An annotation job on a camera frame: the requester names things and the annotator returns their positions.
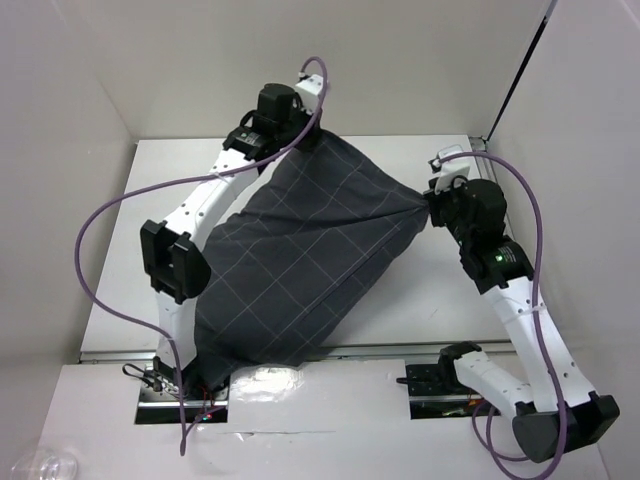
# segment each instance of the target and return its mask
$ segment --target dark gray cloth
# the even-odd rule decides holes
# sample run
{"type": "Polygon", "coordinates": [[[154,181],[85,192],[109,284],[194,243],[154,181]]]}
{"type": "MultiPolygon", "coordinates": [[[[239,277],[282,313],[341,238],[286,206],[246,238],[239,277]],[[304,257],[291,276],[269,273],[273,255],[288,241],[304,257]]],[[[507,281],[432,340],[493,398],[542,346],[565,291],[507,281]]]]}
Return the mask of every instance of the dark gray cloth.
{"type": "Polygon", "coordinates": [[[205,381],[302,363],[426,221],[421,194],[332,133],[289,153],[204,248],[212,275],[194,334],[205,381]]]}

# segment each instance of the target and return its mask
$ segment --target checkered cloth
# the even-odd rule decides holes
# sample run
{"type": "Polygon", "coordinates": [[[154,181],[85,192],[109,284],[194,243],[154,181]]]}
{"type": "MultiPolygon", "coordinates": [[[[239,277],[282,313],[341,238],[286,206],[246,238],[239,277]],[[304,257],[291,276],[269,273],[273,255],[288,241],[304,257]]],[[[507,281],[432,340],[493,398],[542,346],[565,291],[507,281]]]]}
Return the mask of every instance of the checkered cloth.
{"type": "Polygon", "coordinates": [[[213,388],[243,366],[302,363],[427,215],[421,194],[332,133],[312,152],[289,153],[204,248],[212,275],[194,334],[205,381],[213,388]]]}

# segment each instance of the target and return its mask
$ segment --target transparent plastic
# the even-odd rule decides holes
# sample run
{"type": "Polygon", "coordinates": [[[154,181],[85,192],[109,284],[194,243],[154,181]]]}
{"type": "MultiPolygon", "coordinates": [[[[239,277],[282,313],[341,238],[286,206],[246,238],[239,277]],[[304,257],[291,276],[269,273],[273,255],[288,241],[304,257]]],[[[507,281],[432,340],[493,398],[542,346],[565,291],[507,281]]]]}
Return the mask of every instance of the transparent plastic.
{"type": "Polygon", "coordinates": [[[74,480],[78,472],[76,458],[68,452],[36,448],[11,468],[10,480],[74,480]]]}

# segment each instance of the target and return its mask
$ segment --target robotic arm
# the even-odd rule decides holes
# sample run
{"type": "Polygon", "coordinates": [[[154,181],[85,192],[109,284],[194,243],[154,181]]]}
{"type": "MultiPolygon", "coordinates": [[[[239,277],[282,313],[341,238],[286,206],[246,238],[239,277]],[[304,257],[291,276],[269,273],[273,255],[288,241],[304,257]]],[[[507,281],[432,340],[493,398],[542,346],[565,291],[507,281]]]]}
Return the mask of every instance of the robotic arm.
{"type": "MultiPolygon", "coordinates": [[[[228,135],[209,173],[251,165],[290,144],[310,121],[323,84],[321,76],[312,75],[302,77],[294,88],[265,85],[257,109],[248,112],[240,126],[228,135]]],[[[319,134],[318,118],[296,148],[312,148],[319,134]]],[[[260,168],[250,169],[203,182],[162,222],[147,220],[140,231],[145,273],[156,290],[159,326],[171,334],[180,363],[185,366],[182,372],[175,371],[173,352],[162,337],[154,358],[154,371],[169,382],[174,381],[175,375],[182,375],[185,384],[189,384],[195,368],[196,299],[211,276],[201,251],[220,218],[260,173],[260,168]]]]}
{"type": "Polygon", "coordinates": [[[537,309],[568,412],[565,451],[593,444],[619,416],[618,406],[612,396],[599,396],[577,367],[542,297],[539,305],[532,305],[533,268],[520,245],[504,234],[507,203],[500,187],[489,180],[467,181],[468,162],[442,162],[461,152],[461,147],[451,147],[430,162],[437,174],[425,193],[432,223],[446,227],[458,242],[464,271],[505,326],[528,381],[498,367],[471,342],[441,351],[440,376],[450,387],[475,390],[507,417],[529,459],[553,457],[559,437],[558,399],[536,337],[537,309]]]}
{"type": "MultiPolygon", "coordinates": [[[[256,110],[248,112],[223,144],[210,173],[235,170],[277,154],[308,124],[323,90],[321,76],[302,77],[294,88],[268,84],[256,110]]],[[[313,148],[320,135],[319,117],[296,146],[313,148]]],[[[439,153],[431,162],[437,174],[425,193],[432,223],[446,227],[460,246],[464,271],[504,324],[528,381],[498,367],[471,342],[441,351],[439,371],[445,385],[465,386],[481,394],[513,426],[528,458],[542,462],[554,455],[559,437],[558,399],[537,342],[533,312],[537,309],[551,361],[559,373],[569,417],[565,451],[598,441],[619,416],[613,397],[599,396],[576,366],[544,303],[532,305],[533,268],[523,249],[504,234],[507,204],[500,187],[489,180],[469,180],[469,163],[443,162],[461,153],[459,146],[439,153]]],[[[148,220],[141,229],[145,272],[157,292],[160,327],[174,339],[180,362],[163,338],[154,371],[173,383],[180,375],[189,390],[196,348],[193,339],[196,298],[211,275],[202,249],[212,229],[233,201],[260,175],[242,171],[201,183],[162,222],[148,220]]]]}

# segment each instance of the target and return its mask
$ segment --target grid pattern fabric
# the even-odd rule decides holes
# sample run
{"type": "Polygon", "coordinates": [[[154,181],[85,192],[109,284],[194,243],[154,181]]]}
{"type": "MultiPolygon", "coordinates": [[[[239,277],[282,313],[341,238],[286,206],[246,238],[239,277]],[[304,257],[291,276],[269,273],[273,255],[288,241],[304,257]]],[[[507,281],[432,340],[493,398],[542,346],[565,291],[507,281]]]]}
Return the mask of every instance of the grid pattern fabric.
{"type": "Polygon", "coordinates": [[[198,367],[210,387],[240,367],[297,366],[424,229],[426,201],[323,132],[291,151],[203,250],[198,367]]]}

